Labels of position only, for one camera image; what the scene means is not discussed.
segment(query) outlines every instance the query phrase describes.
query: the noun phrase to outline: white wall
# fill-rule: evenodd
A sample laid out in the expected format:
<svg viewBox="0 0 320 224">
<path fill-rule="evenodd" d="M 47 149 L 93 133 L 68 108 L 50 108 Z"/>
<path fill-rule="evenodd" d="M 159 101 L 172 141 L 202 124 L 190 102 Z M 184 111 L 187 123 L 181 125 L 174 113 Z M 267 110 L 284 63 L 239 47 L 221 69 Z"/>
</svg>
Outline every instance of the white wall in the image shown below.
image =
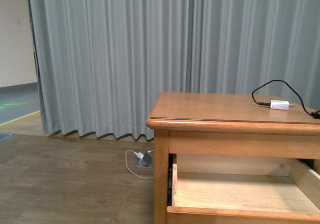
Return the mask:
<svg viewBox="0 0 320 224">
<path fill-rule="evenodd" d="M 0 0 L 0 87 L 37 81 L 28 0 Z"/>
</svg>

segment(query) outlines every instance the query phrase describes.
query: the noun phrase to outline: black cable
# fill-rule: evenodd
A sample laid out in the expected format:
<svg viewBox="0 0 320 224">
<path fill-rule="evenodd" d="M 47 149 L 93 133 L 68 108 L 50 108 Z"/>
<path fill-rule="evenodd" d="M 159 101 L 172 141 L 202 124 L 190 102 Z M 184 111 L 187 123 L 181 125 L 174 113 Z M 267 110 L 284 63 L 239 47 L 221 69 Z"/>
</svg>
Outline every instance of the black cable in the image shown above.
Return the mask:
<svg viewBox="0 0 320 224">
<path fill-rule="evenodd" d="M 255 89 L 255 90 L 252 92 L 251 96 L 252 96 L 252 99 L 254 100 L 254 102 L 255 102 L 256 104 L 270 107 L 270 103 L 257 102 L 256 99 L 255 99 L 255 97 L 254 97 L 254 92 L 256 92 L 257 90 L 261 89 L 262 87 L 268 85 L 269 83 L 272 83 L 272 82 L 275 82 L 275 81 L 285 83 L 285 84 L 297 95 L 297 97 L 300 99 L 300 102 L 301 102 L 301 105 L 302 105 L 303 110 L 304 110 L 306 113 L 308 113 L 310 116 L 312 116 L 312 117 L 314 117 L 314 118 L 317 118 L 317 119 L 320 119 L 320 111 L 316 111 L 316 112 L 312 112 L 312 113 L 308 112 L 308 111 L 305 109 L 305 108 L 306 108 L 306 107 L 305 107 L 305 104 L 304 104 L 302 98 L 300 97 L 300 95 L 299 95 L 287 82 L 285 82 L 285 81 L 283 81 L 283 80 L 281 80 L 281 79 L 271 80 L 271 81 L 269 81 L 268 83 L 265 83 L 264 85 L 262 85 L 262 86 L 260 86 L 259 88 Z"/>
</svg>

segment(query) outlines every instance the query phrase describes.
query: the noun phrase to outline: white cable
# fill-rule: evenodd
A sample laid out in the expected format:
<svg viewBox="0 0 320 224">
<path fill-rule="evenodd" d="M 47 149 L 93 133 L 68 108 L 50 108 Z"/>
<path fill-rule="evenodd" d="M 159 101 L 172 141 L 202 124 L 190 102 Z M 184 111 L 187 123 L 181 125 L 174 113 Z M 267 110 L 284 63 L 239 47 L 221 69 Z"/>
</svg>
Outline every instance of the white cable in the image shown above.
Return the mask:
<svg viewBox="0 0 320 224">
<path fill-rule="evenodd" d="M 138 174 L 135 174 L 133 171 L 130 170 L 130 168 L 129 168 L 129 166 L 128 166 L 128 161 L 127 161 L 127 153 L 128 153 L 128 152 L 133 152 L 136 156 L 138 155 L 138 153 L 136 153 L 136 152 L 134 152 L 134 151 L 132 151 L 132 150 L 127 150 L 127 151 L 125 152 L 125 165 L 126 165 L 126 168 L 128 169 L 128 171 L 131 172 L 133 175 L 137 176 L 138 178 L 142 178 L 142 179 L 153 179 L 153 178 L 148 178 L 148 177 L 146 177 L 146 178 L 141 177 L 141 176 L 139 176 Z"/>
</svg>

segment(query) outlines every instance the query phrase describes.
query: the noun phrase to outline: yellow stripe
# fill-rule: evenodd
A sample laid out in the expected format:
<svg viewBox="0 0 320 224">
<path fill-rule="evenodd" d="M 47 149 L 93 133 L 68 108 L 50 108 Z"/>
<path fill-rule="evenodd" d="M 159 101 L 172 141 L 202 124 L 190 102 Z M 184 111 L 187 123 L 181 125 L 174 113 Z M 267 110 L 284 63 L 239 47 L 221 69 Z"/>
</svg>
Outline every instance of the yellow stripe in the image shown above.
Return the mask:
<svg viewBox="0 0 320 224">
<path fill-rule="evenodd" d="M 14 122 L 14 121 L 17 121 L 17 120 L 19 120 L 19 119 L 22 119 L 22 118 L 25 118 L 25 117 L 31 116 L 31 115 L 36 114 L 36 113 L 39 113 L 39 112 L 40 112 L 40 111 L 36 111 L 36 112 L 34 112 L 34 113 L 29 113 L 29 114 L 24 115 L 24 116 L 22 116 L 22 117 L 15 118 L 15 119 L 12 119 L 12 120 L 7 121 L 7 122 L 4 122 L 4 123 L 0 123 L 0 126 L 3 126 L 3 125 L 8 124 L 8 123 L 12 123 L 12 122 Z"/>
</svg>

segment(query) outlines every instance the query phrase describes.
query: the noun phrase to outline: table leg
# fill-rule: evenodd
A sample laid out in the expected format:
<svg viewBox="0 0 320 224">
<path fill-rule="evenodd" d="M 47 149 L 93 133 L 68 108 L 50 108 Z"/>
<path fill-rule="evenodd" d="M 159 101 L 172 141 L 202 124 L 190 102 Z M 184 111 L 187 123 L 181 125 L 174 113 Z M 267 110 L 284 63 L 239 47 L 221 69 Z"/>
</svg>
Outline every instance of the table leg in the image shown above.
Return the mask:
<svg viewBox="0 0 320 224">
<path fill-rule="evenodd" d="M 167 223 L 169 131 L 154 131 L 154 224 Z"/>
</svg>

